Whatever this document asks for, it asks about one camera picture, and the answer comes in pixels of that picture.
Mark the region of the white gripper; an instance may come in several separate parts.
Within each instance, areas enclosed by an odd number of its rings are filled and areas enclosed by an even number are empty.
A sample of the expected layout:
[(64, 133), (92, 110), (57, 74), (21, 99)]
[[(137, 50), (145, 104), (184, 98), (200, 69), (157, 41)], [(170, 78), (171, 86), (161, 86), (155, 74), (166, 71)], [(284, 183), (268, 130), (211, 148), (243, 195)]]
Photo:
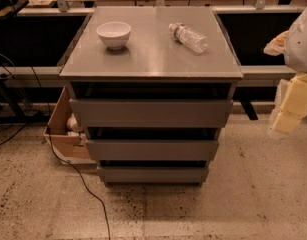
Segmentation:
[[(263, 52), (278, 56), (284, 52), (288, 32), (284, 31), (264, 47)], [(279, 134), (291, 133), (307, 116), (307, 74), (296, 74), (291, 80), (282, 79), (278, 85), (275, 106), (270, 116), (270, 130)]]

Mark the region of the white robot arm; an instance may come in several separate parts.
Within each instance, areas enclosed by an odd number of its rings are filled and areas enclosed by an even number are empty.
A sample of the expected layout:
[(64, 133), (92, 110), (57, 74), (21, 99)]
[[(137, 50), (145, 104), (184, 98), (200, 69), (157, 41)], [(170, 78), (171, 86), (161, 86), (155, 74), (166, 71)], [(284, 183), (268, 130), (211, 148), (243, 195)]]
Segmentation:
[(265, 46), (264, 53), (283, 55), (285, 65), (296, 72), (277, 87), (270, 134), (278, 138), (291, 133), (307, 116), (307, 7), (287, 31)]

